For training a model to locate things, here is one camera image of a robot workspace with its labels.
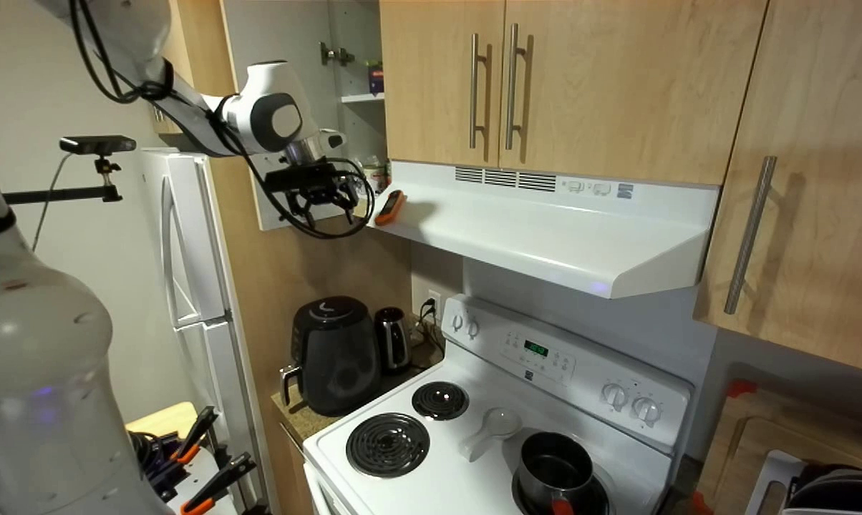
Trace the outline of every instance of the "stovetop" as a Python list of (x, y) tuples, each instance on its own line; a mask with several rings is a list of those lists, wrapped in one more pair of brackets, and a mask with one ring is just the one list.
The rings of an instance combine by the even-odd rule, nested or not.
[[(450, 342), (446, 342), (446, 356), (442, 364), (435, 364), (432, 368), (416, 375), (397, 389), (380, 394), (377, 401), (362, 407), (357, 411), (340, 417), (337, 422), (304, 441), (307, 461), (333, 485), (333, 492), (343, 498), (350, 512), (522, 515), (522, 507), (516, 502), (516, 492), (512, 492), (512, 477), (518, 467), (518, 449), (523, 437), (533, 432), (571, 435), (589, 452), (595, 464), (595, 477), (604, 485), (612, 515), (631, 515), (631, 512), (639, 515), (655, 508), (669, 479), (672, 452), (662, 449), (662, 437), (655, 444), (644, 435), (652, 435), (662, 415), (677, 415), (688, 408), (688, 404), (684, 408), (669, 407), (672, 404), (669, 398), (684, 392), (684, 385), (668, 378), (639, 378), (639, 385), (655, 379), (649, 384), (652, 392), (649, 401), (659, 407), (659, 419), (652, 419), (655, 408), (649, 408), (646, 411), (649, 422), (631, 422), (618, 428), (615, 422), (573, 407), (585, 394), (566, 398), (566, 394), (548, 392), (549, 389), (548, 384), (539, 385), (536, 384), (539, 378), (549, 378), (541, 365), (539, 368), (523, 365), (522, 375), (516, 375), (498, 365), (495, 359), (486, 359), (489, 348), (480, 351), (469, 348), (469, 342), (489, 346), (493, 341), (509, 346), (509, 341), (516, 336), (498, 336), (503, 325), (512, 325), (512, 315), (509, 321), (503, 321), (502, 311), (473, 309), (467, 304), (450, 304), (443, 316)], [(566, 356), (566, 351), (556, 341), (548, 341), (548, 334), (541, 334), (539, 329), (522, 331), (522, 341), (533, 341), (533, 354), (541, 354), (541, 348), (548, 348), (552, 354)], [(585, 364), (571, 359), (571, 375), (565, 375), (571, 392), (581, 384), (575, 379), (575, 375), (581, 372)], [(412, 401), (416, 392), (420, 392), (426, 384), (455, 384), (459, 389), (463, 389), (467, 394), (463, 411), (450, 419), (420, 415)], [(615, 394), (601, 394), (601, 389), (604, 385), (598, 385), (595, 394), (598, 404), (609, 404), (612, 408)], [(522, 419), (518, 428), (509, 437), (489, 437), (489, 447), (480, 449), (473, 447), (478, 441), (475, 435), (480, 432), (486, 411), (495, 408), (518, 415)], [(416, 469), (384, 477), (384, 475), (364, 472), (364, 467), (350, 461), (350, 449), (346, 449), (350, 435), (377, 415), (416, 417), (426, 428), (430, 447)]]

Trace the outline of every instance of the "oven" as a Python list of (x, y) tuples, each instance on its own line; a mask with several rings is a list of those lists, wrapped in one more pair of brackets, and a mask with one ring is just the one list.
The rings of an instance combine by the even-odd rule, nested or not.
[(571, 512), (646, 515), (669, 485), (691, 385), (595, 341), (478, 298), (450, 298), (442, 364), (304, 441), (317, 515), (539, 515), (523, 444), (589, 454)]

